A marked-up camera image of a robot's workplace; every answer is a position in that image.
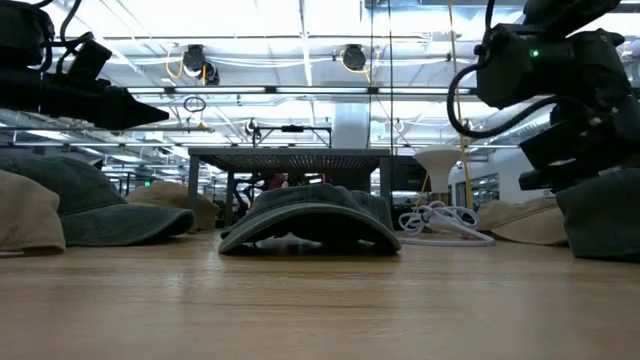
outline cap brim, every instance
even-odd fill
[[[184,234],[195,217],[190,210],[117,204],[61,218],[67,246],[144,245]]]
[[[360,222],[370,227],[372,230],[375,230],[378,234],[381,235],[382,238],[384,238],[389,243],[391,248],[393,248],[395,251],[399,251],[402,247],[393,231],[387,229],[387,227],[385,227],[379,221],[364,213],[336,205],[323,203],[299,203],[286,205],[277,209],[270,210],[230,228],[230,232],[228,232],[226,237],[224,237],[224,239],[220,243],[218,252],[220,254],[229,253],[235,248],[247,242],[247,240],[251,239],[252,236],[269,228],[270,226],[275,225],[278,222],[296,216],[308,214],[333,214],[344,216],[349,220]]]

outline wooden table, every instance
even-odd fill
[[[0,358],[638,359],[640,267],[568,249],[222,257],[212,235],[0,259]]]

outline metal frame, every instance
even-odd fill
[[[298,148],[286,148],[286,149],[274,149],[274,148],[190,148],[189,149],[189,203],[191,210],[197,216],[197,201],[198,201],[198,176],[200,173],[200,160],[201,157],[206,159],[207,156],[217,155],[267,155],[267,156],[368,156],[377,157],[379,159],[378,166],[373,169],[368,169],[369,174],[376,168],[380,168],[380,197],[384,198],[391,209],[393,200],[391,198],[391,153],[387,150],[377,149],[329,149],[329,148],[315,148],[315,149],[298,149]],[[231,219],[233,216],[233,190],[235,186],[235,172],[238,170],[233,167],[220,168],[227,172],[227,194],[225,202],[225,226],[231,225]]]
[[[254,148],[258,147],[269,135],[271,135],[274,131],[280,130],[284,131],[286,126],[256,126],[253,128],[253,133],[251,134],[251,144]],[[333,129],[327,127],[318,127],[318,126],[299,126],[298,128],[302,128],[302,130],[310,130],[314,133],[320,141],[322,141],[328,148],[331,148],[333,145]],[[262,138],[256,143],[256,132],[259,130],[267,130],[267,133],[262,136]],[[329,133],[329,143],[327,143],[321,136],[316,132],[316,130],[324,130]]]

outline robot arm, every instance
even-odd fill
[[[488,4],[487,24],[493,3]],[[453,79],[447,96],[449,120],[471,138],[499,135],[555,104],[551,128],[520,144],[534,167],[520,177],[523,190],[562,190],[638,152],[640,107],[616,52],[624,37],[602,29],[567,37],[619,3],[530,0],[524,24],[487,28],[476,48],[478,63]],[[503,109],[536,95],[549,97],[494,129],[468,129],[456,119],[453,101],[459,81],[474,71],[478,97],[492,107]]]

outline table leg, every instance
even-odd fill
[[[200,157],[191,155],[189,159],[189,207],[198,216],[198,174],[200,173]]]
[[[389,162],[388,157],[380,159],[380,197],[387,200],[389,209],[393,206],[393,199],[391,198],[391,174],[389,174]]]
[[[235,174],[233,171],[227,172],[227,199],[224,203],[224,226],[231,226],[233,217],[233,191],[235,190]]]

